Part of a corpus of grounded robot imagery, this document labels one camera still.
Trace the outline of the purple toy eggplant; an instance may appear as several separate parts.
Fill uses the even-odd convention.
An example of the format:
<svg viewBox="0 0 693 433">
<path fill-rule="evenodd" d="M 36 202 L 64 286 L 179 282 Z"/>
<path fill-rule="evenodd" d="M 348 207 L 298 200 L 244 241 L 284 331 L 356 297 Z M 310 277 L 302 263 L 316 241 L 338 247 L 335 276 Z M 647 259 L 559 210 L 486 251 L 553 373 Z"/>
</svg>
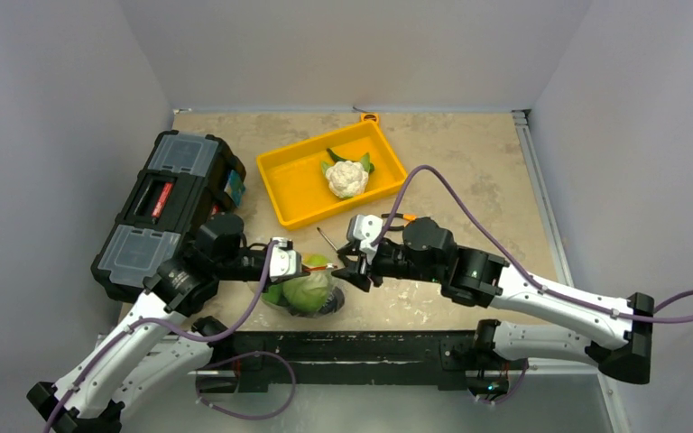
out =
<svg viewBox="0 0 693 433">
<path fill-rule="evenodd" d="M 334 287 L 326 298 L 324 304 L 319 309 L 320 315 L 334 314 L 345 305 L 346 296 L 344 291 L 339 287 Z"/>
</svg>

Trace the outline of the clear orange zip bag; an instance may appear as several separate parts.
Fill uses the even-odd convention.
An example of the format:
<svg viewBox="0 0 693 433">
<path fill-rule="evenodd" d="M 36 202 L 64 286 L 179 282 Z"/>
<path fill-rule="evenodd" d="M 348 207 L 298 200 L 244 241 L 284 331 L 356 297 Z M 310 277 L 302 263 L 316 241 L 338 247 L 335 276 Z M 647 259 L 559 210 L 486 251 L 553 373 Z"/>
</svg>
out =
<svg viewBox="0 0 693 433">
<path fill-rule="evenodd" d="M 335 264 L 322 254 L 307 253 L 302 265 L 310 269 L 307 276 L 271 285 L 261 296 L 261 302 L 293 317 L 320 318 L 341 310 L 345 293 L 331 275 Z"/>
</svg>

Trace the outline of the green toy cabbage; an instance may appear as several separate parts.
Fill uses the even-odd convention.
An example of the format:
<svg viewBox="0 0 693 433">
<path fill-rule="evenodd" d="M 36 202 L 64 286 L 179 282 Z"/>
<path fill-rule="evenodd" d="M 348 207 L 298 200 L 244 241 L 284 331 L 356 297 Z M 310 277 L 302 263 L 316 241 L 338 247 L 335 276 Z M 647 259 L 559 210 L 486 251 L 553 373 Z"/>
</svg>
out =
<svg viewBox="0 0 693 433">
<path fill-rule="evenodd" d="M 283 294 L 291 307 L 303 313 L 316 313 L 331 292 L 329 271 L 315 271 L 283 283 Z"/>
</svg>

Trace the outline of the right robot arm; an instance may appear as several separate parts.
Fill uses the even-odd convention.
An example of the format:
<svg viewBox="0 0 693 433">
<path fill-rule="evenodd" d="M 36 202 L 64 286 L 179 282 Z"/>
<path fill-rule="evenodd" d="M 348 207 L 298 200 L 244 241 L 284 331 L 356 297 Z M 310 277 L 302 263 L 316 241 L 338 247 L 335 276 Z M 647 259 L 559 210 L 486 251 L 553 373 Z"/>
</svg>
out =
<svg viewBox="0 0 693 433">
<path fill-rule="evenodd" d="M 500 360 L 553 358 L 592 365 L 620 382 L 649 383 L 651 296 L 601 296 L 520 272 L 501 256 L 458 244 L 429 217 L 406 225 L 399 243 L 380 239 L 382 221 L 372 215 L 350 220 L 346 244 L 337 249 L 344 265 L 334 277 L 363 291 L 380 286 L 384 278 L 434 282 L 443 297 L 458 305 L 541 320 L 529 326 L 481 321 L 470 354 L 483 367 Z"/>
</svg>

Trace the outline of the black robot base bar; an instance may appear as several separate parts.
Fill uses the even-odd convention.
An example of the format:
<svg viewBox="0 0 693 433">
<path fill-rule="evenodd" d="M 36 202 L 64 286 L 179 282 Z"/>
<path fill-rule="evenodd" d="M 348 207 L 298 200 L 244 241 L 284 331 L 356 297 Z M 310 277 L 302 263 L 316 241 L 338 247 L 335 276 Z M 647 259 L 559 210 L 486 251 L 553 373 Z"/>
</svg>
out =
<svg viewBox="0 0 693 433">
<path fill-rule="evenodd" d="M 195 374 L 206 394 L 267 392 L 273 384 L 432 386 L 474 395 L 506 394 L 507 361 L 474 330 L 238 332 L 213 346 Z"/>
</svg>

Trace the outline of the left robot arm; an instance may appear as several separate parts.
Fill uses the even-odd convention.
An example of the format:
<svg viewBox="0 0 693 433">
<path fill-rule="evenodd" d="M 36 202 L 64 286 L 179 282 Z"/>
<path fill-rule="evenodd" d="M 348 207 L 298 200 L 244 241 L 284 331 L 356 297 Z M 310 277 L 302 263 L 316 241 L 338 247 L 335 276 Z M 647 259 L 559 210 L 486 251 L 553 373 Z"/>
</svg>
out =
<svg viewBox="0 0 693 433">
<path fill-rule="evenodd" d="M 163 262 L 113 331 L 56 382 L 38 382 L 27 398 L 44 418 L 46 432 L 118 432 L 123 414 L 169 375 L 189 367 L 220 369 L 230 363 L 228 340 L 250 317 L 264 290 L 300 275 L 291 240 L 274 237 L 255 248 L 245 243 L 240 216 L 219 213 Z M 224 330 L 206 318 L 188 332 L 182 324 L 217 295 L 223 281 L 256 281 L 253 300 Z"/>
</svg>

